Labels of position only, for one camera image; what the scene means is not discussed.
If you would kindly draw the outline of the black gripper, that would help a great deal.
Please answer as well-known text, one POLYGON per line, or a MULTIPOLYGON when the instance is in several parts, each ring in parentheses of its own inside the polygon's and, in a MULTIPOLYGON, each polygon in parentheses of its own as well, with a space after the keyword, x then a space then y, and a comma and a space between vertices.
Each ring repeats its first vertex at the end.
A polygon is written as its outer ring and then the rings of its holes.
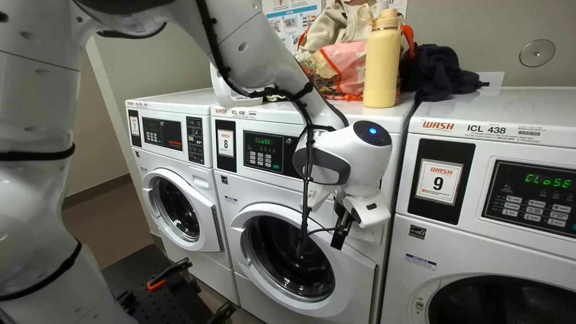
POLYGON ((358 215, 353 208, 344 208, 342 204, 335 204, 333 211, 337 213, 337 226, 333 229, 331 247, 340 251, 358 215))

